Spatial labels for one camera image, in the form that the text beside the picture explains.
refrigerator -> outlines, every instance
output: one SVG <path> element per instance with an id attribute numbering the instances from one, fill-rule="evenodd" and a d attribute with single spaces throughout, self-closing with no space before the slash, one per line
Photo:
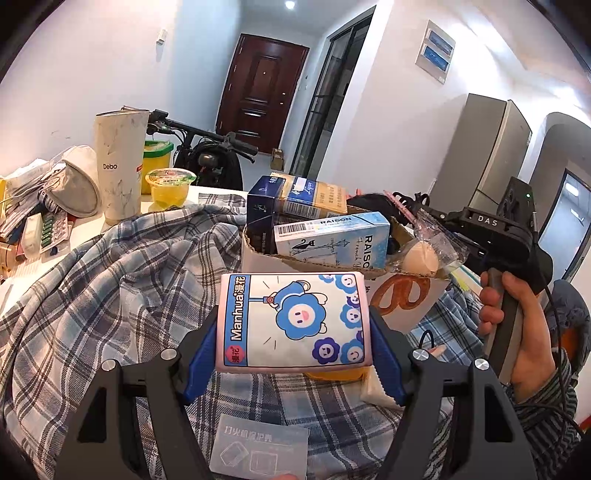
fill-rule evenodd
<path id="1" fill-rule="evenodd" d="M 513 101 L 469 94 L 431 191 L 431 207 L 447 213 L 470 206 L 496 214 L 530 140 L 530 126 Z"/>

jelly cup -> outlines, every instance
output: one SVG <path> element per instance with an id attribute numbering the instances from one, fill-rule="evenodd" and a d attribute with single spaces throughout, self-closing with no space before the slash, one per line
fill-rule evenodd
<path id="1" fill-rule="evenodd" d="M 152 201 L 159 209 L 166 210 L 172 206 L 183 206 L 189 194 L 189 185 L 197 176 L 183 168 L 157 168 L 149 171 L 145 178 L 152 191 Z"/>

orange object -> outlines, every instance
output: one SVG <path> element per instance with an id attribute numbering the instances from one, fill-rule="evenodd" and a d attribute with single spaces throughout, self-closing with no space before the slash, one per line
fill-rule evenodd
<path id="1" fill-rule="evenodd" d="M 328 380 L 333 382 L 346 382 L 351 380 L 359 380 L 365 372 L 367 367 L 354 368 L 351 370 L 337 370 L 336 372 L 321 372 L 321 373 L 306 373 L 308 377 L 314 380 Z"/>

egg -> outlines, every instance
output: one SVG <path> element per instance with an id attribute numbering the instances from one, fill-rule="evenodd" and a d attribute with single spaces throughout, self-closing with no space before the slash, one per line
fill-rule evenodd
<path id="1" fill-rule="evenodd" d="M 439 259 L 431 245 L 418 241 L 404 257 L 402 270 L 425 277 L 434 277 L 439 270 Z"/>

medicine blister pack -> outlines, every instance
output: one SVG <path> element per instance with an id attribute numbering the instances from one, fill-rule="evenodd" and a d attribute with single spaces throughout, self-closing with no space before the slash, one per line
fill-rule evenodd
<path id="1" fill-rule="evenodd" d="M 43 230 L 41 231 L 41 251 L 51 249 L 70 236 L 68 229 L 68 214 L 59 209 L 56 213 L 48 212 L 43 215 Z"/>

